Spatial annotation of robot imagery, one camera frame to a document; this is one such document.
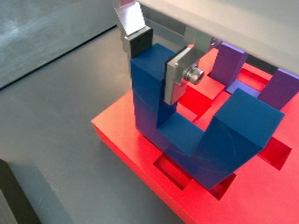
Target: red block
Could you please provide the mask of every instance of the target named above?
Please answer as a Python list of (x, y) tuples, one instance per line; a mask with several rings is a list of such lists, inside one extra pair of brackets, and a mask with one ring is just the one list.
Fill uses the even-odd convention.
[[(285, 107), (293, 111), (299, 95)], [(277, 131), (295, 137), (298, 129), (286, 125), (298, 114), (287, 113), (285, 124)], [(293, 149), (279, 171), (259, 157), (254, 157), (233, 175), (209, 192), (181, 167), (155, 148), (137, 130), (133, 92), (92, 120), (102, 140), (147, 183), (169, 207), (186, 223), (201, 224), (297, 224), (299, 223), (299, 144), (285, 139)]]
[(181, 103), (177, 106), (177, 112), (185, 116), (191, 122), (197, 119), (198, 115), (194, 114)]
[(266, 148), (258, 153), (258, 155), (278, 169), (285, 166), (286, 160), (291, 153), (291, 148), (271, 137)]
[(198, 116), (202, 116), (211, 103), (225, 89), (225, 85), (210, 76), (205, 76), (198, 85), (189, 83), (186, 93), (179, 103)]
[(219, 94), (219, 97), (214, 100), (210, 109), (206, 111), (206, 113), (194, 121), (194, 124), (198, 125), (203, 130), (206, 130), (211, 123), (211, 118), (219, 111), (222, 105), (230, 98), (230, 94), (227, 92), (222, 92)]
[(205, 71), (206, 76), (210, 76), (210, 74), (211, 74), (211, 70), (214, 67), (214, 63), (215, 63), (218, 54), (219, 54), (219, 50), (217, 48), (213, 48), (209, 51), (209, 53), (201, 57), (198, 66), (199, 66), (201, 70)]
[(259, 92), (265, 89), (271, 78), (273, 75), (270, 73), (266, 73), (247, 63), (243, 65), (238, 75), (238, 80)]

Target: gray table surface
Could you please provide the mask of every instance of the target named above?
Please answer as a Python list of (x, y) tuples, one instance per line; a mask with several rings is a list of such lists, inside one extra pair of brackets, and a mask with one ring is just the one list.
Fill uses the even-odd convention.
[(0, 88), (116, 24), (111, 0), (2, 0)]
[(90, 123), (130, 88), (115, 29), (0, 92), (0, 158), (43, 223), (183, 223)]

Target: blue foam block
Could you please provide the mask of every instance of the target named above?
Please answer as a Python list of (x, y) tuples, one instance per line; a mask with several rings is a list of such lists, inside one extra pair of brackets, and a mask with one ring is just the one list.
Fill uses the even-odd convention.
[(214, 187), (265, 149), (283, 116), (241, 89), (235, 91), (201, 141), (198, 156), (210, 161), (206, 168), (218, 176), (214, 180), (203, 178), (203, 185)]
[(166, 47), (154, 45), (131, 60), (135, 124), (154, 145), (211, 189), (266, 146), (282, 113), (238, 90), (205, 133), (177, 113), (177, 104), (165, 103), (165, 62), (173, 55)]

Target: screw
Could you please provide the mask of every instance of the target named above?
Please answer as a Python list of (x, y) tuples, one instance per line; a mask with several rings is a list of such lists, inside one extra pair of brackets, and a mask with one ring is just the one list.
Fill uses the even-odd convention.
[(198, 85), (203, 78), (203, 73), (205, 72), (197, 66), (190, 66), (190, 68), (183, 73), (183, 78), (194, 85)]

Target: red base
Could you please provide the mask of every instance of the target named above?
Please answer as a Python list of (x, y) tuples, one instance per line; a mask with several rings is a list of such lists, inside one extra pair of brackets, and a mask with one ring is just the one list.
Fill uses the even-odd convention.
[[(298, 103), (299, 95), (285, 107), (285, 112)], [(287, 130), (294, 115), (291, 113), (286, 116), (275, 133), (275, 138), (281, 139), (278, 142), (290, 144), (293, 148), (287, 160), (279, 165), (281, 171), (261, 157), (254, 157), (235, 172), (237, 177), (233, 177), (234, 181), (221, 199), (190, 179), (137, 130), (133, 92), (123, 96), (92, 123), (104, 143), (187, 223), (297, 224), (299, 144), (297, 139), (290, 138), (295, 137), (295, 132), (293, 134)]]

